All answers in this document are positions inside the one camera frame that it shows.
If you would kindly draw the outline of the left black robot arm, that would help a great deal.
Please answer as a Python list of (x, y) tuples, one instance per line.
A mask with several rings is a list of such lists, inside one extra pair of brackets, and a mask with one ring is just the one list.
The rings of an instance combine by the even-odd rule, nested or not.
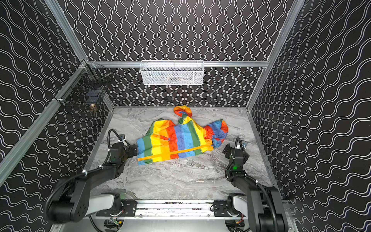
[(44, 212), (55, 224), (79, 222), (100, 211), (117, 215), (122, 212), (122, 203), (116, 193), (104, 193), (92, 197), (90, 192), (97, 186), (118, 178), (128, 159), (137, 156), (137, 145), (131, 145), (125, 135), (114, 129), (107, 133), (108, 154), (104, 162), (93, 170), (84, 169), (75, 176), (60, 180), (48, 197)]

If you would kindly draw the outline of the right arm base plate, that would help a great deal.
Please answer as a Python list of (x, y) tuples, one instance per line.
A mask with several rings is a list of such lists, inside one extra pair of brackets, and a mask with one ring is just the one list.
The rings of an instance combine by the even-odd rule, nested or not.
[(245, 198), (236, 198), (232, 202), (226, 200), (215, 200), (211, 206), (215, 217), (244, 217), (248, 216), (248, 202)]

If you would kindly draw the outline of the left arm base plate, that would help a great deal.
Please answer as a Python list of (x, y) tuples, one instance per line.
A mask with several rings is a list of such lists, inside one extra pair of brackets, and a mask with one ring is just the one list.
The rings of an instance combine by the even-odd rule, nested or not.
[(122, 200), (121, 203), (114, 203), (110, 209), (96, 213), (97, 217), (133, 217), (137, 210), (137, 201)]

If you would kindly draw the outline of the rainbow striped jacket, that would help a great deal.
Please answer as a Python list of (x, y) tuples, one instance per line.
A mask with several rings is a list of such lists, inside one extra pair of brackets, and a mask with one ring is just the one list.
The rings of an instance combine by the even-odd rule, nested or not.
[(159, 119), (152, 123), (147, 133), (137, 140), (139, 165), (198, 156), (222, 145), (229, 128), (223, 119), (204, 127), (192, 118), (189, 107), (174, 108), (180, 118), (177, 124)]

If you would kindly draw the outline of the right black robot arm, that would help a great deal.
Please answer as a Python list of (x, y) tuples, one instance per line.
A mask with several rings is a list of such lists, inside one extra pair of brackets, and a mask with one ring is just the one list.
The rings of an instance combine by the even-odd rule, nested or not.
[(232, 207), (248, 220), (252, 232), (288, 232), (289, 224), (281, 200), (275, 187), (267, 187), (248, 175), (243, 169), (249, 155), (243, 149), (227, 144), (223, 149), (229, 164), (225, 170), (226, 180), (243, 192), (244, 203), (232, 198)]

